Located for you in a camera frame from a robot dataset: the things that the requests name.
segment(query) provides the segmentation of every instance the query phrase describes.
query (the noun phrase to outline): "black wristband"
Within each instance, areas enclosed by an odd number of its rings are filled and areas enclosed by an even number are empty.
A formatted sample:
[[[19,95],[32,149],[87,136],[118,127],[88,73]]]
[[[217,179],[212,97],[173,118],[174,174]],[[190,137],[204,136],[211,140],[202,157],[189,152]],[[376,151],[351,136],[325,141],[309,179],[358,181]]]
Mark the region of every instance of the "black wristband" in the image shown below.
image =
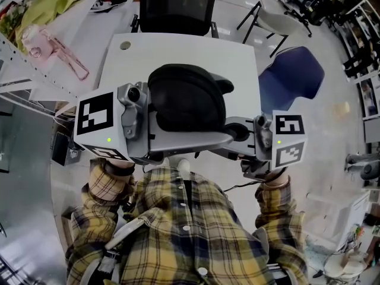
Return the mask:
[[[128,176],[135,172],[135,165],[129,168],[120,168],[114,166],[112,163],[106,160],[106,163],[104,164],[104,171],[106,171],[110,175]]]

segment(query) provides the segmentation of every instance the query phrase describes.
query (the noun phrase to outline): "white pegboard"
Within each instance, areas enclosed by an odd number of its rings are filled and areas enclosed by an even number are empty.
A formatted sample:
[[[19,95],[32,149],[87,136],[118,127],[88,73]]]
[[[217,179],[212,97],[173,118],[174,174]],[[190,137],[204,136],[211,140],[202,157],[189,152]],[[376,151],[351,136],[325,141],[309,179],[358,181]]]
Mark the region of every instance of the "white pegboard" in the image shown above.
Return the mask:
[[[9,67],[14,67],[20,72],[20,76],[28,77],[38,83],[54,86],[57,91],[64,91],[70,102],[76,102],[77,96],[72,94],[64,85],[59,84],[53,77],[42,72],[34,62],[20,50],[18,50],[7,38],[0,33],[0,59]]]

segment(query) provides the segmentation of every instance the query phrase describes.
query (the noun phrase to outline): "shirt button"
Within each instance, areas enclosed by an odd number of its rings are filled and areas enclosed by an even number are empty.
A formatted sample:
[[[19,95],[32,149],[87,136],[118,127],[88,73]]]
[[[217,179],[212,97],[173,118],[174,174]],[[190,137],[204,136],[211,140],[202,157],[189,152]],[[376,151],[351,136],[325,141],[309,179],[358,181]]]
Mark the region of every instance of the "shirt button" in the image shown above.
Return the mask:
[[[198,273],[199,273],[201,276],[204,277],[204,276],[207,275],[208,271],[207,271],[207,269],[204,268],[204,267],[199,267],[199,268],[198,268]]]

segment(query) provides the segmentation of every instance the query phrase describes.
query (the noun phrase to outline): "gray floor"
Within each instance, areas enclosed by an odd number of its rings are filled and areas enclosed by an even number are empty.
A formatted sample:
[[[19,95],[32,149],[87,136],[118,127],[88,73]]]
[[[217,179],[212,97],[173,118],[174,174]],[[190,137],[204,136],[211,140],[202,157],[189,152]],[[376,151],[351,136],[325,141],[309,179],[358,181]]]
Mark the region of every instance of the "gray floor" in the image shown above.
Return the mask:
[[[45,284],[65,284],[64,251],[51,199],[52,124],[51,118],[14,108],[9,174],[0,173],[0,223],[8,236],[0,236],[0,257],[20,270],[9,284],[27,276]]]

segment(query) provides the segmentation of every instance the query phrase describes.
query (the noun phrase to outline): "green cloth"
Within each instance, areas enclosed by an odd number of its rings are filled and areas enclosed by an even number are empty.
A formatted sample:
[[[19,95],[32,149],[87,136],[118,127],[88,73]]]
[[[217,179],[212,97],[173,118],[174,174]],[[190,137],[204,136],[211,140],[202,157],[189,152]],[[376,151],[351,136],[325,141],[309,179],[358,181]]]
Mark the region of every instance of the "green cloth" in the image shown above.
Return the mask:
[[[42,26],[52,22],[57,15],[63,14],[69,7],[82,0],[34,0],[32,5],[25,12],[21,26],[16,30],[17,46],[24,51],[21,42],[23,30],[31,24]]]

